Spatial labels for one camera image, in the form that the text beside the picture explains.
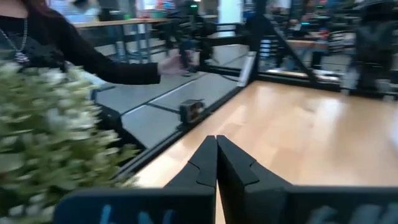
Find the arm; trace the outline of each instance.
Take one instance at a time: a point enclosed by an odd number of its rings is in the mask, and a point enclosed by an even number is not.
[[[110,83],[148,85],[160,82],[157,63],[114,62],[96,51],[64,18],[57,20],[57,29],[61,32],[57,45],[65,55],[65,60],[76,66],[83,66],[87,72]]]

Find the chair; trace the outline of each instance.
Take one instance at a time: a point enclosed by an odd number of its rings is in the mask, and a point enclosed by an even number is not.
[[[355,30],[356,54],[353,65],[359,73],[357,88],[376,88],[391,79],[395,42],[393,1],[366,2]]]

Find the table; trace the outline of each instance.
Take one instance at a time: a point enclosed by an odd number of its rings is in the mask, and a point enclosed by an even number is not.
[[[208,15],[203,16],[204,19],[215,19],[217,16],[215,15]],[[126,34],[123,29],[124,25],[134,25],[134,30],[136,33],[138,32],[138,25],[144,25],[144,35],[145,35],[145,42],[146,42],[146,58],[148,62],[151,62],[151,53],[149,46],[149,39],[150,39],[150,30],[148,29],[149,24],[157,23],[157,22],[167,22],[169,19],[127,19],[127,20],[118,20],[118,21],[93,21],[93,22],[77,22],[73,25],[78,29],[90,28],[90,27],[107,27],[113,26],[115,33],[116,33],[116,40],[115,40],[115,48],[118,55],[118,60],[122,62],[129,62],[130,59],[138,58],[139,63],[142,63],[142,48],[141,48],[141,38],[136,35],[136,45],[137,45],[137,57],[133,55],[133,53],[128,51],[127,48],[127,41],[126,41]]]
[[[227,136],[293,184],[395,186],[396,105],[311,88],[256,81],[137,173],[163,187],[207,135]],[[220,195],[216,224],[224,224]]]

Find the woman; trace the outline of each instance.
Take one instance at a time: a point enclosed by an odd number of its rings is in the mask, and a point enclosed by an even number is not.
[[[0,59],[25,67],[65,70],[65,62],[82,66],[101,79],[119,84],[160,82],[161,75],[181,75],[178,55],[159,63],[117,63],[97,52],[45,0],[0,0]]]

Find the necklace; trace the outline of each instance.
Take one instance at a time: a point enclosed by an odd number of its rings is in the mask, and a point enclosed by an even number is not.
[[[0,29],[0,33],[6,38],[8,44],[15,50],[15,61],[18,63],[27,63],[29,62],[29,58],[22,53],[25,48],[26,38],[27,38],[27,19],[24,19],[24,36],[22,38],[22,43],[20,49],[18,49],[15,44],[10,40],[10,38],[6,35],[6,33]]]

